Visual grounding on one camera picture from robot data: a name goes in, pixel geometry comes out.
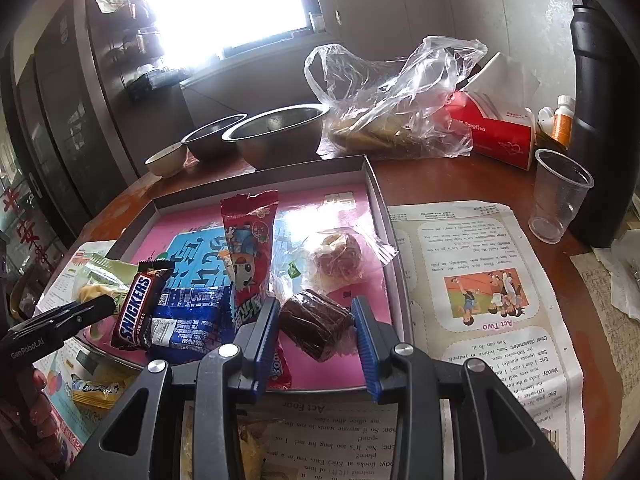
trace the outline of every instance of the brown cake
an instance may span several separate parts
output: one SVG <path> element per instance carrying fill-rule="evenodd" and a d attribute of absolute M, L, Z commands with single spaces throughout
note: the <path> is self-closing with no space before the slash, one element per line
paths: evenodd
<path fill-rule="evenodd" d="M 334 354 L 351 325 L 348 308 L 309 289 L 289 298 L 280 311 L 280 329 L 318 362 Z"/>

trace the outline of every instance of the plastic cup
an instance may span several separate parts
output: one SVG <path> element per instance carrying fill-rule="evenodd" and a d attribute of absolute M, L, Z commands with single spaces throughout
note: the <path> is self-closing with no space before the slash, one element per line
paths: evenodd
<path fill-rule="evenodd" d="M 562 153 L 537 150 L 535 204 L 529 229 L 547 244 L 557 244 L 582 205 L 593 177 Z"/>

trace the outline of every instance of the stainless steel bowl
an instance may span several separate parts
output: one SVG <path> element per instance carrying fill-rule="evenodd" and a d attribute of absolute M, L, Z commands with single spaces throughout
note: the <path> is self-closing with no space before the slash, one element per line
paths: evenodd
<path fill-rule="evenodd" d="M 279 108 L 229 128 L 222 140 L 234 142 L 240 155 L 257 170 L 297 164 L 317 158 L 327 105 Z"/>
<path fill-rule="evenodd" d="M 225 133 L 234 124 L 246 119 L 246 114 L 232 115 L 218 119 L 184 137 L 183 144 L 198 160 L 210 161 L 236 151 L 236 147 L 222 140 Z"/>

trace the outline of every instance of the snickers logo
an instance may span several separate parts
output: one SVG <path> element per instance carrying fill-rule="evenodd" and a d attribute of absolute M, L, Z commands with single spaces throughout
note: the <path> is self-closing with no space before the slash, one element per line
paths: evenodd
<path fill-rule="evenodd" d="M 139 274 L 136 280 L 131 284 L 129 296 L 123 306 L 124 313 L 118 327 L 118 335 L 128 341 L 132 346 L 137 346 L 135 341 L 136 325 L 140 319 L 142 306 L 145 303 L 146 295 L 151 286 L 151 279 L 144 274 Z"/>

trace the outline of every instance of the candy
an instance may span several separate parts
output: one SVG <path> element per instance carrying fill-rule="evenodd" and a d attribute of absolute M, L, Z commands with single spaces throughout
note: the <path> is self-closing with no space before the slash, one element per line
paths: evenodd
<path fill-rule="evenodd" d="M 255 321 L 262 305 L 260 290 L 269 275 L 273 221 L 278 192 L 240 194 L 220 202 L 226 243 L 234 271 L 231 317 L 236 330 Z"/>
<path fill-rule="evenodd" d="M 148 349 L 151 309 L 158 304 L 160 292 L 174 271 L 174 263 L 167 260 L 140 262 L 129 293 L 113 327 L 111 346 L 123 350 Z"/>
<path fill-rule="evenodd" d="M 231 343 L 230 286 L 166 288 L 150 324 L 152 358 L 181 364 Z"/>
<path fill-rule="evenodd" d="M 353 325 L 348 308 L 312 290 L 289 298 L 280 311 L 280 330 L 318 362 L 334 355 L 340 338 Z"/>
<path fill-rule="evenodd" d="M 111 409 L 126 389 L 124 382 L 103 384 L 95 381 L 83 381 L 71 374 L 71 399 L 78 404 L 92 408 Z"/>

